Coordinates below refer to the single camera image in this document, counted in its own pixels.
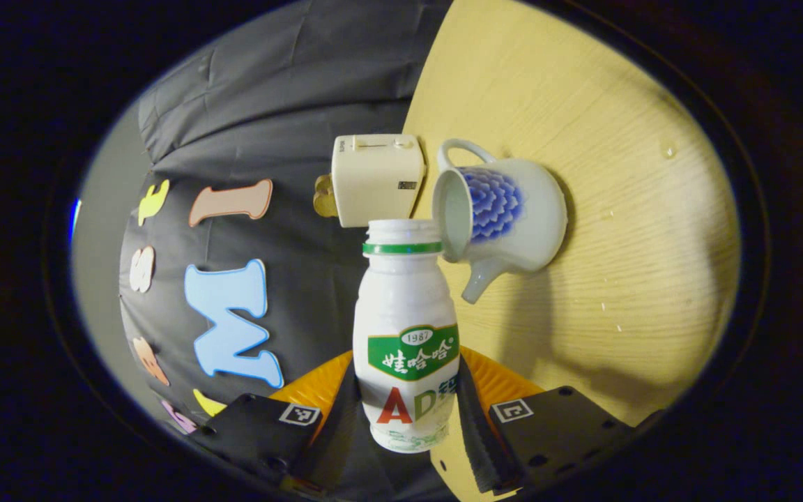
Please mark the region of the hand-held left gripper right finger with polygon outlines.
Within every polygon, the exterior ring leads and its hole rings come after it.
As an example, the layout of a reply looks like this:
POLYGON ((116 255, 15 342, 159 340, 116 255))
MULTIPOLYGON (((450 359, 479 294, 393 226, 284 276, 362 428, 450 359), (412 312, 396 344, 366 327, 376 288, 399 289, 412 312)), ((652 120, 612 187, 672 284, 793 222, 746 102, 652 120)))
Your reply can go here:
POLYGON ((548 494, 608 463, 663 416, 627 425, 573 386, 544 390, 474 349, 459 355, 462 441, 482 493, 548 494))

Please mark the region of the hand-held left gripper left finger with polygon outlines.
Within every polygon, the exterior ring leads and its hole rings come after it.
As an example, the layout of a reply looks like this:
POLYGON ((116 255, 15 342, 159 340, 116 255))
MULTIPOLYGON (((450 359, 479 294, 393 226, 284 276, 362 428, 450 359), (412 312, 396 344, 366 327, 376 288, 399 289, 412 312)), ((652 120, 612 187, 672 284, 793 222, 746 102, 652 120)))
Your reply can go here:
POLYGON ((197 428, 197 447, 261 488, 327 499, 353 447, 359 400, 347 351, 270 397, 238 396, 197 428))

